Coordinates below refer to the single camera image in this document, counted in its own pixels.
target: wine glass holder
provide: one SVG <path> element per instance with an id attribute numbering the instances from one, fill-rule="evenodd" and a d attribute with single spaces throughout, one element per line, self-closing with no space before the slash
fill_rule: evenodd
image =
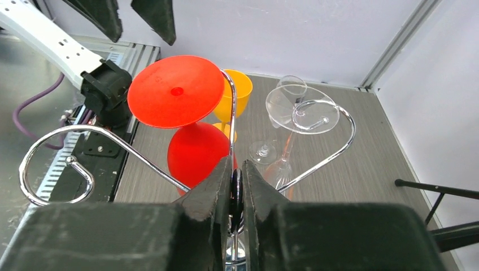
<path id="1" fill-rule="evenodd" d="M 231 164 L 234 163 L 234 132 L 235 132 L 235 121 L 236 121 L 236 107 L 237 107 L 237 92 L 236 92 L 236 86 L 234 85 L 233 80 L 231 77 L 221 69 L 221 73 L 223 76 L 226 78 L 228 81 L 231 92 L 232 92 L 232 106 L 231 106 L 231 118 L 230 118 L 230 131 L 229 131 L 229 158 L 231 160 Z M 301 110 L 301 108 L 310 106 L 311 104 L 314 103 L 321 103 L 325 102 L 322 100 L 306 100 L 296 106 L 296 108 L 293 110 L 293 122 L 294 125 L 297 126 L 298 128 L 302 128 L 299 124 L 295 122 L 295 114 L 298 110 Z M 349 121 L 351 125 L 351 135 L 348 141 L 346 142 L 345 145 L 343 145 L 338 151 L 335 153 L 331 154 L 329 157 L 324 159 L 323 161 L 317 163 L 310 169 L 306 170 L 302 174 L 300 174 L 298 177 L 295 179 L 291 180 L 289 183 L 284 184 L 283 186 L 277 188 L 277 191 L 282 193 L 286 191 L 287 189 L 291 188 L 292 186 L 296 185 L 299 181 L 305 179 L 309 175 L 313 174 L 316 170 L 322 168 L 338 156 L 340 156 L 343 152 L 345 152 L 352 144 L 354 137 L 356 135 L 356 124 L 354 122 L 354 119 L 351 117 L 351 115 L 341 106 L 335 104 L 335 103 L 330 103 L 328 102 L 329 105 L 336 107 L 341 114 L 343 114 Z M 183 190 L 184 192 L 188 192 L 190 189 L 185 186 L 183 183 L 178 181 L 177 179 L 173 178 L 170 176 L 168 173 L 166 173 L 164 170 L 159 168 L 155 163 L 150 161 L 148 158 L 143 156 L 141 153 L 139 153 L 136 149 L 134 149 L 130 144 L 128 144 L 126 141 L 121 139 L 119 136 L 116 134 L 112 133 L 111 131 L 101 128 L 98 126 L 92 126 L 92 125 L 70 125 L 70 126 L 65 126 L 59 129 L 56 129 L 40 139 L 38 139 L 32 146 L 29 148 L 28 152 L 25 154 L 23 160 L 20 163 L 19 167 L 19 179 L 20 179 L 20 189 L 22 193 L 28 198 L 30 202 L 32 202 L 36 206 L 46 206 L 49 205 L 53 202 L 49 202 L 47 200 L 41 199 L 31 188 L 28 179 L 27 179 L 27 170 L 29 163 L 32 160 L 33 155 L 35 152 L 44 144 L 48 139 L 51 137 L 57 136 L 59 134 L 64 134 L 68 132 L 78 132 L 78 131 L 89 131 L 89 132 L 95 132 L 98 134 L 102 134 L 105 137 L 109 138 L 122 148 L 124 148 L 127 152 L 130 154 L 134 155 L 136 158 L 140 159 L 143 163 L 145 163 L 146 166 L 148 166 L 151 170 L 153 170 L 155 173 L 160 175 L 162 178 L 167 180 L 169 183 L 172 185 L 176 186 L 177 188 Z M 78 202 L 83 202 L 88 199 L 88 197 L 91 196 L 94 188 L 95 188 L 95 178 L 94 176 L 82 165 L 80 164 L 77 159 L 70 155 L 69 157 L 66 158 L 66 163 L 70 167 L 72 167 L 76 172 L 78 172 L 81 176 L 83 176 L 86 180 L 86 189 L 83 191 L 83 193 L 76 199 L 70 200 L 69 202 L 65 203 L 78 203 Z M 231 172 L 231 178 L 233 179 L 234 177 L 234 171 L 235 169 L 232 168 Z M 231 248 L 231 261 L 226 261 L 226 266 L 237 266 L 237 265 L 242 265 L 246 262 L 246 257 L 242 259 L 238 259 L 238 244 L 240 243 L 238 241 L 238 235 L 242 232 L 243 227 L 240 226 L 236 232 L 230 233 L 230 237 L 232 238 L 232 248 Z"/>

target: white wall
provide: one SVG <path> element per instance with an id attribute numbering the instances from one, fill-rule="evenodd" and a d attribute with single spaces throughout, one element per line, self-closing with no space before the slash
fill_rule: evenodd
<path id="1" fill-rule="evenodd" d="M 59 0 L 48 0 L 70 34 L 104 37 Z M 224 68 L 358 86 L 420 0 L 173 0 L 177 41 L 160 43 L 118 0 L 122 40 L 162 45 Z"/>
<path id="2" fill-rule="evenodd" d="M 377 87 L 419 181 L 479 191 L 479 1 L 443 0 Z M 479 202 L 446 195 L 437 215 L 478 221 Z M 456 252 L 478 270 L 479 244 Z"/>

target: gray wood grain tabletop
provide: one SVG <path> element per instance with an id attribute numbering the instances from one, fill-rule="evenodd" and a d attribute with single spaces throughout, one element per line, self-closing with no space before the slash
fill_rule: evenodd
<path id="1" fill-rule="evenodd" d="M 235 154 L 238 160 L 249 159 L 249 146 L 274 134 L 281 151 L 289 136 L 284 128 L 275 129 L 265 108 L 267 94 L 278 79 L 250 76 L 254 89 L 245 112 L 237 118 Z M 421 216 L 429 212 L 419 190 L 395 187 L 394 180 L 414 181 L 414 176 L 374 94 L 353 89 L 308 84 L 329 95 L 349 111 L 356 121 L 357 134 L 352 146 L 336 160 L 294 186 L 293 200 L 301 202 L 384 202 L 412 207 Z M 217 123 L 211 114 L 204 119 Z M 167 170 L 166 153 L 175 130 L 155 129 L 140 124 L 133 147 Z M 343 146 L 351 133 L 342 116 L 337 126 L 324 134 L 298 135 L 290 161 L 293 176 L 320 162 Z M 266 166 L 258 165 L 260 172 Z M 176 188 L 156 175 L 134 157 L 129 157 L 116 194 L 116 202 L 169 203 L 179 197 Z M 442 254 L 448 270 L 458 270 L 450 253 Z"/>

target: yellow wine glass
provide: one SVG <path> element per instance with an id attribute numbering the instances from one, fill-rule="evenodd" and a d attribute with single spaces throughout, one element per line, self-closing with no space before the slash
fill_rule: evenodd
<path id="1" fill-rule="evenodd" d="M 253 83 L 251 82 L 251 79 L 242 72 L 232 69 L 225 69 L 225 72 L 231 77 L 236 86 L 236 117 L 239 117 L 248 105 L 248 100 L 250 99 L 253 90 Z M 228 122 L 231 119 L 231 103 L 231 88 L 225 79 L 223 97 L 221 97 L 220 103 L 213 110 L 213 113 L 221 122 L 215 123 L 213 126 L 220 129 L 228 138 L 230 129 Z M 236 141 L 236 132 L 234 133 L 234 141 Z"/>

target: black stand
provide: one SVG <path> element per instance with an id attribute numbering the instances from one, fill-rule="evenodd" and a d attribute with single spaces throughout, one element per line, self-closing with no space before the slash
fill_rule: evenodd
<path id="1" fill-rule="evenodd" d="M 444 195 L 446 194 L 462 196 L 463 198 L 469 199 L 479 199 L 479 192 L 473 190 L 457 189 L 438 185 L 428 185 L 425 183 L 418 182 L 408 182 L 401 179 L 397 179 L 396 181 L 394 181 L 394 184 L 396 186 L 407 186 L 439 193 L 439 197 L 437 198 L 431 211 L 425 219 L 426 225 L 429 224 L 429 222 L 431 221 L 431 218 L 436 212 L 437 207 L 439 207 L 439 204 L 441 203 L 442 199 L 444 198 Z M 431 233 L 436 240 L 436 244 L 441 252 L 454 250 L 456 248 L 465 247 L 470 244 L 479 243 L 479 221 L 442 228 L 438 230 L 432 230 Z"/>

